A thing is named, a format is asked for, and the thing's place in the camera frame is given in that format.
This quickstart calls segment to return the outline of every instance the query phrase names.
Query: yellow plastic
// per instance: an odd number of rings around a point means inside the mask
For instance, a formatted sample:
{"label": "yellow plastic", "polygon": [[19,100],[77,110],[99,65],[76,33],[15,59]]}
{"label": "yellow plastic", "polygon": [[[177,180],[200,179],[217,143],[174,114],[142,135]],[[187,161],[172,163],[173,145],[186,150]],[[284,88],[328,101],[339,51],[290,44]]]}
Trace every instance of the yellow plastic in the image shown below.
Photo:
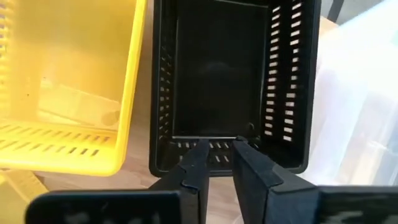
{"label": "yellow plastic", "polygon": [[30,201],[47,192],[30,171],[0,170],[0,223],[25,223],[25,209]]}
{"label": "yellow plastic", "polygon": [[0,0],[0,167],[112,175],[146,0]]}

